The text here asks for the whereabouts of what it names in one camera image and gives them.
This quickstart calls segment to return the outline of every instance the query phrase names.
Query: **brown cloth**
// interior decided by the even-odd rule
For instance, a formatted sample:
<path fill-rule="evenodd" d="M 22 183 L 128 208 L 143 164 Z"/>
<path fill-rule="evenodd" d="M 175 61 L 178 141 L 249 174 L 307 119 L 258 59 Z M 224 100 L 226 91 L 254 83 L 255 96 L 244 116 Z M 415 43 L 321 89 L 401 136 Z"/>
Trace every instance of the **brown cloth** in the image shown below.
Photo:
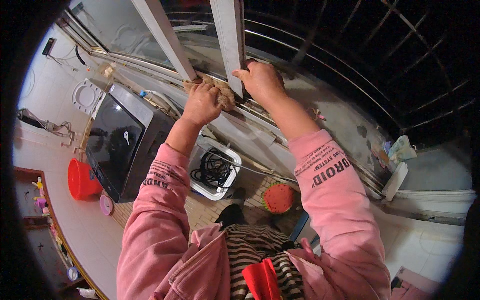
<path fill-rule="evenodd" d="M 200 78 L 192 81 L 186 80 L 183 82 L 183 87 L 187 94 L 190 93 L 190 89 L 195 84 L 201 84 L 202 82 L 217 87 L 220 91 L 216 95 L 215 103 L 218 107 L 221 107 L 224 111 L 229 111 L 235 107 L 235 97 L 233 91 L 230 89 L 227 83 L 213 79 L 212 77 L 197 72 Z"/>

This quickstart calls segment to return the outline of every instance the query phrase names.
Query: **wall outlet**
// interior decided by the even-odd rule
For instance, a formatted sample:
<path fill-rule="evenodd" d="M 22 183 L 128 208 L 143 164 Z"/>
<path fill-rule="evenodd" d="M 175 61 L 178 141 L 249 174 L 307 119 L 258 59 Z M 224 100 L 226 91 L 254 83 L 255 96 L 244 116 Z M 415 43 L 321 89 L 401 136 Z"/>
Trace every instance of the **wall outlet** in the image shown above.
<path fill-rule="evenodd" d="M 52 37 L 48 39 L 48 42 L 42 51 L 43 55 L 50 55 L 50 52 L 52 51 L 52 48 L 53 48 L 53 44 L 55 43 L 56 40 L 57 40 L 56 38 L 52 38 Z"/>

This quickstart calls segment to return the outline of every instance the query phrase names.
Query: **left hand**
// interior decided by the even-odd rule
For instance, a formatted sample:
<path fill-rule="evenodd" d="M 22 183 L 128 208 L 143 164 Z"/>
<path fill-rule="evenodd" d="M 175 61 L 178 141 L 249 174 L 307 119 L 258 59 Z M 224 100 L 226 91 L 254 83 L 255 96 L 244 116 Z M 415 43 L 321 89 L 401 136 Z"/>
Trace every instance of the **left hand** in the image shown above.
<path fill-rule="evenodd" d="M 182 118 L 200 127 L 215 120 L 222 111 L 215 105 L 218 91 L 217 87 L 205 83 L 192 86 Z"/>

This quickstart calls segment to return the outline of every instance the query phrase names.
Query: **pink lid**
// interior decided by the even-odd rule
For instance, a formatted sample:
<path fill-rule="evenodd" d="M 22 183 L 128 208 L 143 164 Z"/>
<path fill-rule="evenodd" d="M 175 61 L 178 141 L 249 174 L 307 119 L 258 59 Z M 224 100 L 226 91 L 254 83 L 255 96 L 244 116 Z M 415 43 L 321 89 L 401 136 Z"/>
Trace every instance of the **pink lid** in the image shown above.
<path fill-rule="evenodd" d="M 113 202 L 112 199 L 108 198 L 105 195 L 100 196 L 100 209 L 102 213 L 106 216 L 110 215 L 113 209 Z"/>

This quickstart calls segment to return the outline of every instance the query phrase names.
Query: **toilet seat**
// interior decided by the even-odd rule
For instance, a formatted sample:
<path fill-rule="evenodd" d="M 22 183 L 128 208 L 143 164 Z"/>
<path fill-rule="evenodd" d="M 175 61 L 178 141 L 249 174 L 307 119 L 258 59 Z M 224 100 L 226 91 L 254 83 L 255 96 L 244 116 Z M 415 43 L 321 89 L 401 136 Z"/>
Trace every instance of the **toilet seat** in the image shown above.
<path fill-rule="evenodd" d="M 85 80 L 80 81 L 73 90 L 72 103 L 76 109 L 90 115 L 103 93 L 101 88 L 85 78 Z"/>

